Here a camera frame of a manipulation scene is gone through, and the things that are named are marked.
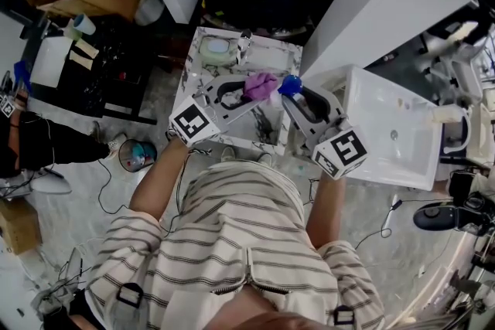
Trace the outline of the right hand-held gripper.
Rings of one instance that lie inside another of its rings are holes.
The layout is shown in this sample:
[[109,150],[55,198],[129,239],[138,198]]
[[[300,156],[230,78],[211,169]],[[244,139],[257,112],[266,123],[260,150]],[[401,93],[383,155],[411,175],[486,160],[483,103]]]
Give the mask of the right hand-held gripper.
[[322,87],[303,87],[300,102],[282,95],[282,106],[305,138],[303,147],[330,178],[340,179],[367,159],[362,131],[350,124],[337,97]]

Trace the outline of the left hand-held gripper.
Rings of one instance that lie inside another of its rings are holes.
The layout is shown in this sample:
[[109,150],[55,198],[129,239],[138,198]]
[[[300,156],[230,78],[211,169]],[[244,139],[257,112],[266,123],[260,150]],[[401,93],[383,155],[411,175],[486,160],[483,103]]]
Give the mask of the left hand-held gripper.
[[243,97],[238,104],[224,104],[222,98],[244,88],[246,76],[223,75],[214,78],[189,95],[169,117],[169,126],[186,145],[212,138],[228,131],[237,119],[248,111],[268,102]]

